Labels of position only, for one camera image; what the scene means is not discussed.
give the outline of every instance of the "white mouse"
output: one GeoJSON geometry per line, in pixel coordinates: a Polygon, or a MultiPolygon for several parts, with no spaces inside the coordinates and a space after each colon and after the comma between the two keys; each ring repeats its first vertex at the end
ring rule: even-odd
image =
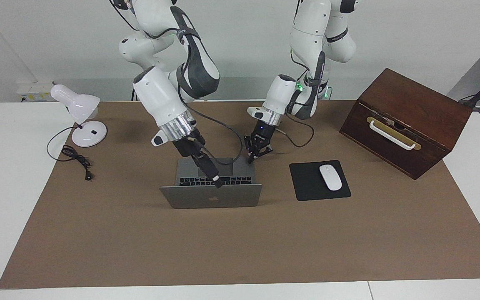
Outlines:
{"type": "Polygon", "coordinates": [[[332,165],[321,165],[320,173],[322,173],[323,180],[325,180],[325,184],[330,190],[339,190],[342,188],[342,180],[335,167],[332,165]]]}

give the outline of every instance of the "table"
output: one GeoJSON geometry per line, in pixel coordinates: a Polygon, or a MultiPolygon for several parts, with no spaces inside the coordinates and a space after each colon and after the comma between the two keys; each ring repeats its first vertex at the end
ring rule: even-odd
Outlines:
{"type": "MultiPolygon", "coordinates": [[[[59,103],[0,104],[0,276],[55,161],[45,143],[72,125],[59,103]]],[[[60,149],[67,135],[53,142],[60,149]]],[[[472,114],[454,151],[444,162],[480,221],[480,115],[472,114]]],[[[480,299],[480,279],[333,282],[288,285],[69,288],[0,290],[0,299],[84,298],[179,299],[480,299]]]]}

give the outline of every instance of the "wooden box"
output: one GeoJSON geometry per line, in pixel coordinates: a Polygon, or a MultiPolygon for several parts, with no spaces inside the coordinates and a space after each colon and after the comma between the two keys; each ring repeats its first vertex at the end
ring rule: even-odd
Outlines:
{"type": "Polygon", "coordinates": [[[385,69],[340,132],[418,179],[453,150],[472,109],[385,69]]]}

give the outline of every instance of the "silver laptop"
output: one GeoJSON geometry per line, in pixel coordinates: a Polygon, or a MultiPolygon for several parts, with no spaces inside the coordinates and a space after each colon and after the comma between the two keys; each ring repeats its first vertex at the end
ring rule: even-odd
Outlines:
{"type": "MultiPolygon", "coordinates": [[[[223,163],[233,159],[218,158],[223,163]]],[[[160,191],[173,208],[253,207],[259,203],[261,184],[255,183],[255,166],[248,165],[247,157],[239,157],[231,165],[215,163],[221,188],[213,186],[191,157],[179,159],[176,186],[161,186],[160,191]]]]}

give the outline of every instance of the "white desk lamp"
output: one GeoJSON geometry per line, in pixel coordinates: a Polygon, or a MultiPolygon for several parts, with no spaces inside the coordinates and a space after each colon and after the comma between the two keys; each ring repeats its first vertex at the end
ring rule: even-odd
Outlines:
{"type": "Polygon", "coordinates": [[[107,135],[107,127],[99,121],[84,121],[95,118],[99,98],[93,95],[79,95],[67,86],[57,84],[51,89],[51,97],[64,104],[77,123],[72,141],[79,147],[87,148],[99,144],[107,135]]]}

